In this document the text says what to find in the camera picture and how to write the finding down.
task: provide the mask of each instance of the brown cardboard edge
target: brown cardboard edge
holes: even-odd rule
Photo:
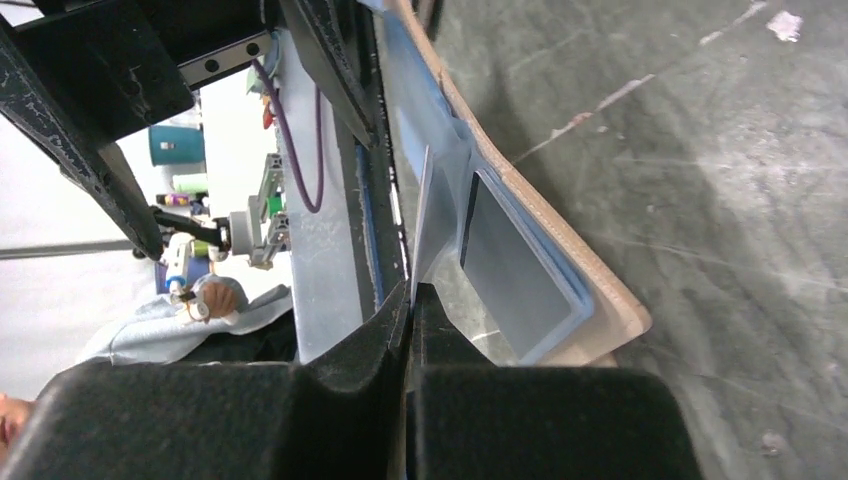
[[[494,146],[451,80],[427,34],[418,23],[410,2],[393,0],[387,3],[390,5],[390,10],[395,12],[403,22],[456,115],[468,122],[483,156],[501,175],[504,184],[513,195],[542,228],[560,244],[591,284],[595,298],[595,315],[581,325],[568,340],[551,351],[541,363],[546,365],[591,364],[645,333],[652,323],[648,310]],[[618,315],[619,322],[615,322],[612,318],[615,314]]]

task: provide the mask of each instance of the green container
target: green container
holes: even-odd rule
[[[153,125],[147,129],[150,160],[154,166],[187,165],[206,161],[203,131],[196,128]]]

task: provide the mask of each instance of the screw hole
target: screw hole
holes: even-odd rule
[[[221,65],[219,65],[217,61],[210,59],[210,60],[206,60],[204,67],[206,67],[207,72],[215,73],[215,72],[218,71],[218,69],[221,68]]]

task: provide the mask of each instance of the person's hand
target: person's hand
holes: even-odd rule
[[[232,288],[220,283],[207,283],[203,286],[203,302],[209,308],[209,318],[205,320],[205,323],[209,323],[212,318],[222,318],[233,313],[238,299]]]

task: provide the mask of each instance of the trash can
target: trash can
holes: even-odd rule
[[[186,165],[206,161],[203,130],[168,125],[147,129],[150,160],[154,166]]]

